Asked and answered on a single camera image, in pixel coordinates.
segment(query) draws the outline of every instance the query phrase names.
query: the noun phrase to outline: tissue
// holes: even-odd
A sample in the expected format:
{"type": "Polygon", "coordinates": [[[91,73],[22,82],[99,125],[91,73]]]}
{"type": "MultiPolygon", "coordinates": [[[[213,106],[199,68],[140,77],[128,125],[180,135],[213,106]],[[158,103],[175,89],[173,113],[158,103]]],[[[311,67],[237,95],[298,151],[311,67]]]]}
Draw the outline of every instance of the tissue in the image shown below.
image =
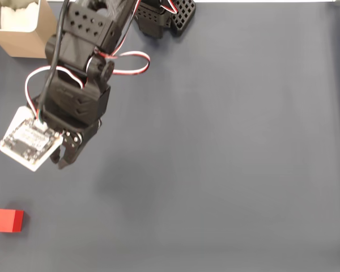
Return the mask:
{"type": "Polygon", "coordinates": [[[27,8],[13,10],[1,7],[1,29],[7,31],[32,32],[36,29],[39,5],[30,3],[27,8]]]}

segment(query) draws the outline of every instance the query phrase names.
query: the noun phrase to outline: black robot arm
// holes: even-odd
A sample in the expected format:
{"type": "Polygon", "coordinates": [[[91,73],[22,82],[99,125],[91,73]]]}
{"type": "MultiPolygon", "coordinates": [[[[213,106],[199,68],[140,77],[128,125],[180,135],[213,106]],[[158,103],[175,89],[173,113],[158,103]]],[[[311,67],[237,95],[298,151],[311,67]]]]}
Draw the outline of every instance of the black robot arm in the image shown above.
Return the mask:
{"type": "MultiPolygon", "coordinates": [[[[47,95],[35,98],[36,105],[43,99],[41,118],[48,126],[66,131],[63,157],[59,149],[50,157],[59,168],[75,162],[101,126],[114,63],[95,52],[111,54],[115,50],[135,4],[136,0],[78,0],[67,8],[57,65],[70,70],[85,85],[82,89],[66,73],[56,71],[47,95]]],[[[49,63],[55,45],[53,36],[45,48],[49,63]]]]}
{"type": "Polygon", "coordinates": [[[128,18],[135,19],[142,32],[155,38],[162,37],[166,28],[180,35],[189,24],[195,12],[193,0],[161,1],[77,0],[68,3],[65,0],[61,12],[62,35],[48,41],[46,57],[49,63],[54,59],[52,67],[65,67],[85,84],[79,86],[69,73],[52,69],[52,77],[41,95],[34,99],[38,118],[51,129],[65,131],[63,156],[60,156],[60,148],[50,156],[60,169],[75,162],[101,127],[111,90],[107,82],[114,69],[113,61],[107,62],[103,53],[111,55],[117,51],[121,35],[128,30],[127,27],[123,31],[128,18]]]}

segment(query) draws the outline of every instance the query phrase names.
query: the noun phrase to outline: gray table surface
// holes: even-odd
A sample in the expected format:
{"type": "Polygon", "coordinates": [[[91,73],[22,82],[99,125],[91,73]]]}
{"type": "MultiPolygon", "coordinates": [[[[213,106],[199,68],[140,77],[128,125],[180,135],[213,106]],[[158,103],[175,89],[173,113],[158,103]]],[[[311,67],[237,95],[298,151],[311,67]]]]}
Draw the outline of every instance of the gray table surface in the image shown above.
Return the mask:
{"type": "MultiPolygon", "coordinates": [[[[151,67],[110,80],[74,165],[0,153],[0,208],[27,213],[0,272],[340,272],[340,3],[202,3],[124,47],[151,67]]],[[[44,63],[0,48],[0,139],[44,63]]]]}

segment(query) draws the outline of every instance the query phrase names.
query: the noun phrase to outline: red cube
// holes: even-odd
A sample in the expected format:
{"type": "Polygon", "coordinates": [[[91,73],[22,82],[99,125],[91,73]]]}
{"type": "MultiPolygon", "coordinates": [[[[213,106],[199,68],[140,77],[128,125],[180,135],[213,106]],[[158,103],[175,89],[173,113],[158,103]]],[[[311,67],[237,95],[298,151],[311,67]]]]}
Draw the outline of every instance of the red cube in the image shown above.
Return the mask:
{"type": "Polygon", "coordinates": [[[22,231],[24,211],[0,209],[0,232],[22,231]]]}

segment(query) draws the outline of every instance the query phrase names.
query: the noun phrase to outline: cable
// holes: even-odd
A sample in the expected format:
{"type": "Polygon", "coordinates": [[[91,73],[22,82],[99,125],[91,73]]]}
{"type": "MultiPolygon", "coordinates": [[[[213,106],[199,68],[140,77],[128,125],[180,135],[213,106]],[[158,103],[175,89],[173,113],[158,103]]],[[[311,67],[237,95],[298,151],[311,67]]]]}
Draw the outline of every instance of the cable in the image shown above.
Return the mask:
{"type": "MultiPolygon", "coordinates": [[[[50,70],[50,66],[49,66],[49,65],[48,65],[48,66],[40,67],[40,68],[34,70],[33,72],[31,72],[31,73],[29,74],[29,76],[27,77],[26,81],[25,81],[25,96],[26,96],[26,98],[27,98],[27,100],[28,100],[29,106],[31,107],[31,109],[32,109],[32,111],[33,111],[33,113],[34,113],[34,115],[35,115],[37,118],[39,118],[39,108],[38,108],[38,110],[37,110],[37,109],[34,107],[34,103],[33,103],[32,99],[31,99],[31,97],[30,97],[30,95],[29,95],[28,84],[29,84],[29,80],[30,80],[33,76],[35,76],[36,74],[38,74],[38,73],[40,73],[40,72],[48,71],[48,70],[50,70]]],[[[80,88],[81,88],[81,89],[84,88],[83,82],[80,81],[80,79],[77,78],[74,74],[72,74],[72,72],[69,71],[67,68],[64,68],[64,67],[62,67],[62,66],[57,66],[57,67],[56,67],[56,70],[66,72],[73,80],[75,80],[75,81],[80,85],[80,88]]]]}
{"type": "Polygon", "coordinates": [[[137,0],[135,8],[134,8],[134,12],[132,13],[132,16],[131,16],[130,22],[129,22],[128,26],[127,26],[126,32],[125,32],[124,36],[122,37],[120,43],[118,44],[117,48],[113,51],[112,55],[116,55],[116,53],[121,49],[122,45],[124,44],[124,42],[126,40],[126,37],[127,37],[127,34],[129,33],[129,29],[130,29],[131,23],[132,23],[132,21],[133,21],[133,19],[135,17],[135,14],[137,12],[137,9],[138,9],[139,5],[140,5],[140,2],[141,2],[141,0],[137,0]]]}
{"type": "Polygon", "coordinates": [[[120,57],[126,57],[126,56],[137,56],[137,57],[142,57],[145,58],[147,60],[147,64],[142,67],[141,69],[137,69],[137,70],[113,70],[113,75],[138,75],[138,74],[142,74],[144,72],[147,71],[147,69],[150,67],[150,56],[144,52],[141,51],[128,51],[125,53],[121,53],[118,56],[113,56],[113,55],[108,55],[105,54],[103,52],[98,52],[99,55],[101,55],[102,57],[106,58],[106,59],[110,59],[110,60],[116,60],[120,57]]]}
{"type": "Polygon", "coordinates": [[[58,65],[58,59],[59,59],[59,54],[60,54],[60,50],[61,50],[61,43],[62,43],[62,36],[63,36],[64,19],[65,19],[66,13],[67,13],[69,2],[70,2],[70,0],[64,0],[63,6],[62,6],[62,9],[61,9],[61,13],[59,15],[59,20],[58,20],[58,25],[57,25],[57,39],[56,39],[56,45],[55,45],[55,48],[54,48],[52,64],[50,65],[48,77],[46,79],[43,91],[40,94],[39,100],[38,100],[38,109],[39,109],[40,112],[43,108],[45,98],[48,94],[50,84],[52,83],[52,80],[53,80],[53,77],[54,77],[54,74],[55,74],[55,71],[56,71],[56,67],[58,65]]]}
{"type": "MultiPolygon", "coordinates": [[[[137,69],[137,70],[117,70],[117,69],[114,69],[113,75],[138,75],[138,74],[142,74],[145,71],[147,71],[147,69],[150,66],[150,56],[148,54],[144,53],[144,52],[141,52],[141,51],[129,51],[129,52],[121,53],[118,56],[116,55],[117,52],[121,49],[121,47],[123,46],[123,44],[126,40],[126,37],[129,33],[131,23],[132,23],[132,21],[135,17],[135,14],[136,14],[137,9],[140,5],[140,2],[141,2],[141,0],[137,0],[137,2],[135,4],[134,12],[132,13],[132,16],[131,16],[130,22],[127,26],[126,32],[125,32],[124,36],[122,37],[122,40],[120,41],[117,48],[113,51],[113,53],[111,55],[109,55],[109,54],[106,54],[106,53],[99,51],[98,49],[95,49],[95,53],[101,55],[102,57],[104,57],[106,59],[111,59],[111,60],[116,60],[120,57],[125,57],[125,56],[138,56],[138,57],[145,58],[147,60],[147,64],[146,64],[146,66],[142,67],[141,69],[137,69]]],[[[92,60],[92,58],[88,61],[87,70],[88,70],[88,67],[90,65],[91,60],[92,60]]]]}
{"type": "Polygon", "coordinates": [[[168,8],[167,6],[164,6],[164,5],[160,5],[160,7],[162,7],[163,9],[165,9],[167,11],[169,11],[172,14],[177,14],[178,10],[177,10],[176,6],[174,5],[174,3],[172,2],[172,0],[168,0],[168,2],[169,2],[169,5],[171,6],[171,9],[168,8]]]}

